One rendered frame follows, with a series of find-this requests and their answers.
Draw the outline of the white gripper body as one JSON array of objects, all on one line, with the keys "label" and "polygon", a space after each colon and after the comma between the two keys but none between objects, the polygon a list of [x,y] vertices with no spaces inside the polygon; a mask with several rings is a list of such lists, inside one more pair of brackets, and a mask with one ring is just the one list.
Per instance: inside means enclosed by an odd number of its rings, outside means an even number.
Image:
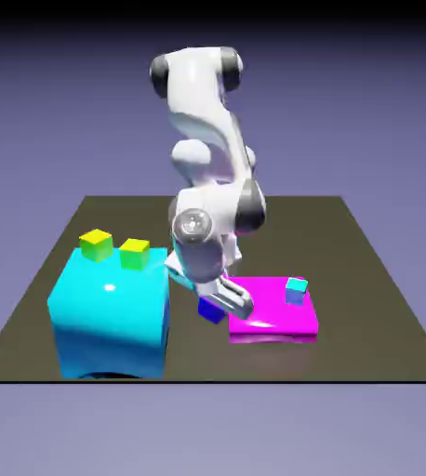
[{"label": "white gripper body", "polygon": [[201,296],[242,320],[246,320],[254,310],[249,292],[223,275],[214,281],[201,284]]}]

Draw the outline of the small blue cube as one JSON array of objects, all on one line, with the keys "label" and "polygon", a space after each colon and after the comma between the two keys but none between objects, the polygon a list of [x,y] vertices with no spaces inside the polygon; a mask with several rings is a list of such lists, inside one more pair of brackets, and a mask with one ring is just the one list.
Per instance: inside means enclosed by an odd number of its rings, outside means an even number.
[{"label": "small blue cube", "polygon": [[198,299],[197,311],[200,316],[213,324],[220,323],[227,315],[223,309],[203,297]]}]

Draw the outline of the small cyan cube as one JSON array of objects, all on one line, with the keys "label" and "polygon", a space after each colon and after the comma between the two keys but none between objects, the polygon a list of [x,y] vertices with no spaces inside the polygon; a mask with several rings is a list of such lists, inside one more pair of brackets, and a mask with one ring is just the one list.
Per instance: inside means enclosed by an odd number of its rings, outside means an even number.
[{"label": "small cyan cube", "polygon": [[308,290],[308,281],[302,277],[288,277],[285,287],[285,302],[302,305]]}]

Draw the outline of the small yellow cube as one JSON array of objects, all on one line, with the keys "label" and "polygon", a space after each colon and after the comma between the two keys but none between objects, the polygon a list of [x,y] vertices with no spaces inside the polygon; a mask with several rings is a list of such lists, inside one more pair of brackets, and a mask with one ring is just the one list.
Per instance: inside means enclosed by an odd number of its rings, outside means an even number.
[{"label": "small yellow cube", "polygon": [[95,229],[79,237],[81,254],[94,262],[101,262],[113,254],[113,236],[100,229]]},{"label": "small yellow cube", "polygon": [[142,271],[150,259],[148,240],[128,238],[119,247],[121,266],[127,270]]}]

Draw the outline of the large magenta box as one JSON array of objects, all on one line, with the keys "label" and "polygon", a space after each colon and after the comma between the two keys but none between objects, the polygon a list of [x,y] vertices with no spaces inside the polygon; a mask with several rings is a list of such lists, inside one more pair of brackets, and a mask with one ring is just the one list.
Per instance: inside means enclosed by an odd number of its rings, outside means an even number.
[{"label": "large magenta box", "polygon": [[246,320],[229,315],[231,343],[315,342],[319,323],[309,284],[302,305],[285,302],[286,277],[232,277],[251,295],[254,310]]}]

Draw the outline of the large cyan box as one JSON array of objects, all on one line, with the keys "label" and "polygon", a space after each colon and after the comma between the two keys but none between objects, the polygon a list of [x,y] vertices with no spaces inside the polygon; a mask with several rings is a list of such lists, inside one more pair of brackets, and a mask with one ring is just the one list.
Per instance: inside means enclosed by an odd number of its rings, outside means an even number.
[{"label": "large cyan box", "polygon": [[121,267],[120,251],[97,263],[71,253],[47,300],[64,378],[122,374],[161,378],[169,328],[167,250],[142,271]]}]

